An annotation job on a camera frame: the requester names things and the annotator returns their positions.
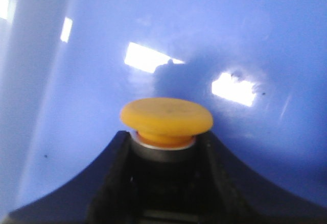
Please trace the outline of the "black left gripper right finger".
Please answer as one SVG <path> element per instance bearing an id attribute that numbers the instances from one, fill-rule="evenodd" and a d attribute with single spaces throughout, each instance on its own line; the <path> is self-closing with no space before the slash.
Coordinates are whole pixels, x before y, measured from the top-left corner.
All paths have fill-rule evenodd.
<path id="1" fill-rule="evenodd" d="M 229 223 L 326 223 L 326 208 L 256 173 L 213 132 L 197 136 L 197 143 Z"/>

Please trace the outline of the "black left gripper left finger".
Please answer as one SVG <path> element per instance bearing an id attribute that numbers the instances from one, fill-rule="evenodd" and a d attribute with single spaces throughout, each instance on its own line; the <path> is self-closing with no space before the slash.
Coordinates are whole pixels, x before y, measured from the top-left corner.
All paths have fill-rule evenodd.
<path id="1" fill-rule="evenodd" d="M 80 173 L 44 197 L 7 214 L 7 223 L 86 223 L 88 207 L 128 151 L 130 134 L 119 131 Z"/>

